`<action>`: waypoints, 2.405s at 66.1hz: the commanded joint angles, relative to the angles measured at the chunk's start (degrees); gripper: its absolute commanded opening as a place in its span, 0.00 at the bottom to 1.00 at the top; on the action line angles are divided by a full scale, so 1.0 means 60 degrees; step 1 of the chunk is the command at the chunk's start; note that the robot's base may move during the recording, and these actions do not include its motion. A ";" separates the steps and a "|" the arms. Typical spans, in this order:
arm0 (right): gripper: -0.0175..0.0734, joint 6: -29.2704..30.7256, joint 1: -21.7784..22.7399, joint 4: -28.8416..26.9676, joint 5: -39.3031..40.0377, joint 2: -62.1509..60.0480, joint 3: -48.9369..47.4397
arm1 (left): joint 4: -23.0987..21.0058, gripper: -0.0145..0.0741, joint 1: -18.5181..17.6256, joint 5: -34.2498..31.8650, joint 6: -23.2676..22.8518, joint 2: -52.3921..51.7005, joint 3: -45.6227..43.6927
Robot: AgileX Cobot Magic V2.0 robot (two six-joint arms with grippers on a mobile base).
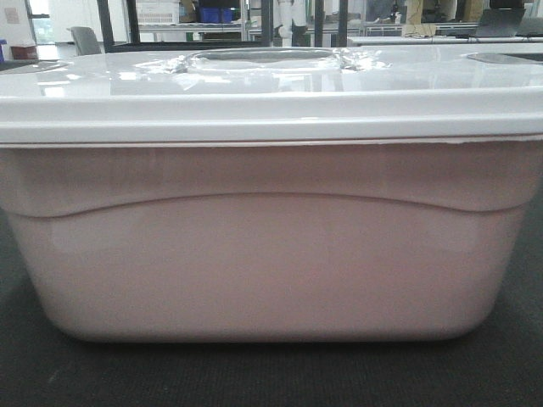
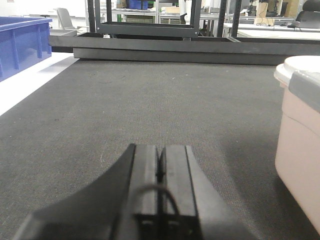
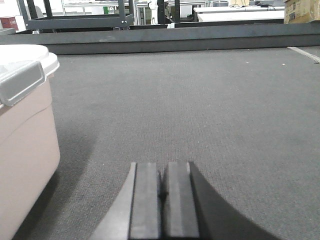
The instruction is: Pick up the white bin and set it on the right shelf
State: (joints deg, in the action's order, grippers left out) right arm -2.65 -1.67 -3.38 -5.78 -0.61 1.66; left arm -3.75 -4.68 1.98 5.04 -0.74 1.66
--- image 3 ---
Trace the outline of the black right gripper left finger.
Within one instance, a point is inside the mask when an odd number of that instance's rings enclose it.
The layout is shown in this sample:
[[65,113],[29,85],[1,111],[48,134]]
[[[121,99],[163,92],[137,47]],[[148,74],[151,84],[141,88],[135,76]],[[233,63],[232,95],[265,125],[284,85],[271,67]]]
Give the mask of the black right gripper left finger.
[[156,163],[131,163],[119,194],[90,239],[159,240],[161,238],[159,182]]

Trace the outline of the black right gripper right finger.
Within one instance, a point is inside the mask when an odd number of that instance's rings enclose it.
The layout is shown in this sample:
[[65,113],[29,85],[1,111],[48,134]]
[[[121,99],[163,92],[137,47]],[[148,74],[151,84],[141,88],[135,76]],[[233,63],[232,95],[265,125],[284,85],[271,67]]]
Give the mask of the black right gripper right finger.
[[166,240],[275,240],[227,203],[193,162],[169,162],[163,235]]

